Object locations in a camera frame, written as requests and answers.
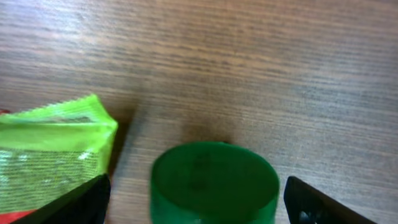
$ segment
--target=wooden table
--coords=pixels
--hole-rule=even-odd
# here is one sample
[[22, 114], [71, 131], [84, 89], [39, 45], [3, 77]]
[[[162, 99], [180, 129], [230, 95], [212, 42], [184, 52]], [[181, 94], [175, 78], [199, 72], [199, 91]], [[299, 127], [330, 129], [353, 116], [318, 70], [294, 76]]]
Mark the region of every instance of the wooden table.
[[0, 108], [94, 92], [121, 123], [112, 224], [150, 223], [152, 162], [197, 140], [396, 223], [397, 61], [394, 0], [0, 2]]

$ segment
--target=green container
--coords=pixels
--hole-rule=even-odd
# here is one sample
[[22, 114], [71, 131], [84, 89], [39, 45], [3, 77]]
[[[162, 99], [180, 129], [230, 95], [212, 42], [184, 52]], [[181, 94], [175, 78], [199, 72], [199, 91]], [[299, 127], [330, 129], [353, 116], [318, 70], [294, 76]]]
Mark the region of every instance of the green container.
[[193, 142], [155, 161], [150, 191], [153, 224], [269, 224], [275, 222], [279, 180], [247, 149]]

